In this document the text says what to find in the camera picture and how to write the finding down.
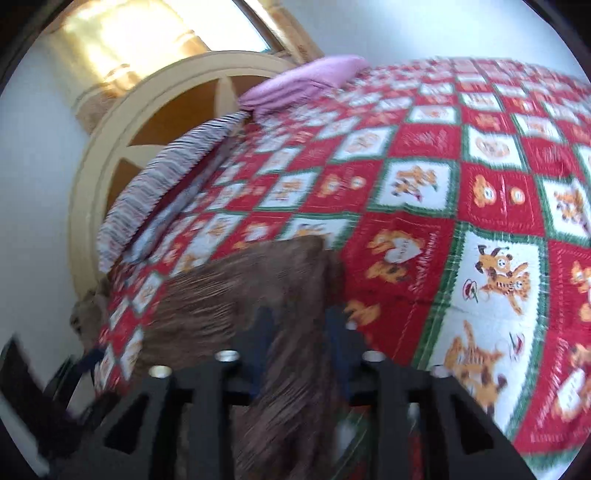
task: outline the brown fur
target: brown fur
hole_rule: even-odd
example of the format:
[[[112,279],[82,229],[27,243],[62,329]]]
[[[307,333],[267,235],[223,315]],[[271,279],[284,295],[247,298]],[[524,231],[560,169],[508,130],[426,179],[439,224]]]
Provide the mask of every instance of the brown fur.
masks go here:
[[[337,256],[317,236],[261,242],[169,279],[131,383],[151,365],[180,369],[227,348],[260,305],[277,333],[261,395],[233,408],[233,455],[239,480],[331,477],[341,405],[324,338],[324,310],[342,301]],[[177,478],[185,478],[187,416],[181,421]]]

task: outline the wooden headboard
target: wooden headboard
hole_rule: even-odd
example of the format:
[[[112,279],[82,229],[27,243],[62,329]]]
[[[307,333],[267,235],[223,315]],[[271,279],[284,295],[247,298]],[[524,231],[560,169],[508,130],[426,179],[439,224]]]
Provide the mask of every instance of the wooden headboard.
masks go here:
[[[241,94],[293,67],[262,53],[206,53],[159,70],[113,106],[90,138],[70,195],[70,271],[78,296],[102,276],[96,234],[129,181],[166,144],[207,120],[237,111]]]

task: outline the pink blanket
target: pink blanket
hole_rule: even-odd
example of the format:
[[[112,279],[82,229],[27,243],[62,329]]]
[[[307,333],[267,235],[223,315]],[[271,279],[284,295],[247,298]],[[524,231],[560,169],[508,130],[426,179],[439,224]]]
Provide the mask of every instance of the pink blanket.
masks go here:
[[[357,55],[324,57],[288,70],[251,88],[239,99],[255,118],[318,97],[324,90],[341,87],[369,63]]]

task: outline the striped pillowcase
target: striped pillowcase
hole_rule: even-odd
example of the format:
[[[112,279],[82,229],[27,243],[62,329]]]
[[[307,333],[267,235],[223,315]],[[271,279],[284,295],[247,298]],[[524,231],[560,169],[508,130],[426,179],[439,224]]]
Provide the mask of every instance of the striped pillowcase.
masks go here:
[[[160,199],[248,115],[230,113],[193,128],[164,147],[129,182],[99,229],[96,249],[101,272],[111,270]]]

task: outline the red and white quilt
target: red and white quilt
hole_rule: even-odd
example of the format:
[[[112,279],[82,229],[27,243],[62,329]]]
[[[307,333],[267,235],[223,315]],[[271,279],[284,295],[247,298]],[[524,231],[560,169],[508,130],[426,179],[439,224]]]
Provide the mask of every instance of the red and white quilt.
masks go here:
[[[542,67],[438,59],[267,118],[152,256],[117,272],[100,385],[129,378],[168,277],[323,235],[368,343],[455,375],[558,478],[591,430],[590,95]]]

